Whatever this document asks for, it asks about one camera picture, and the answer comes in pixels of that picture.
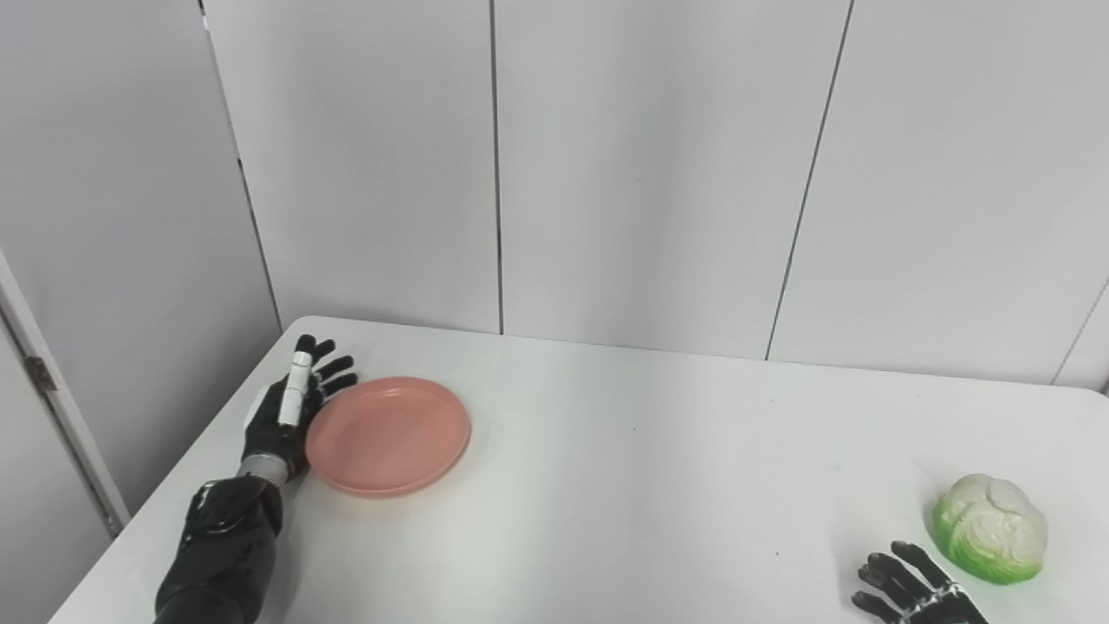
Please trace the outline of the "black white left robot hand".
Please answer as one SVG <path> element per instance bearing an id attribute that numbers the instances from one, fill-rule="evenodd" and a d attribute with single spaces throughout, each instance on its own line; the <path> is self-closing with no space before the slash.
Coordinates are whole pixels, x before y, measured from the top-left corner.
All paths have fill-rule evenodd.
<path id="1" fill-rule="evenodd" d="M 333 339 L 301 335 L 286 374 L 262 390 L 245 426 L 240 474 L 285 485 L 308 470 L 308 429 L 323 406 L 358 382 L 352 355 Z"/>

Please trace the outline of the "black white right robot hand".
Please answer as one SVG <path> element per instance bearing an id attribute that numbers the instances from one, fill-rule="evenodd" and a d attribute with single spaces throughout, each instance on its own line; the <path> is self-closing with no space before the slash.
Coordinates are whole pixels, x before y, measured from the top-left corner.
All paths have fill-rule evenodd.
<path id="1" fill-rule="evenodd" d="M 891 553 L 872 552 L 857 576 L 875 592 L 857 591 L 851 603 L 883 623 L 986 623 L 966 589 L 915 543 L 892 541 Z"/>

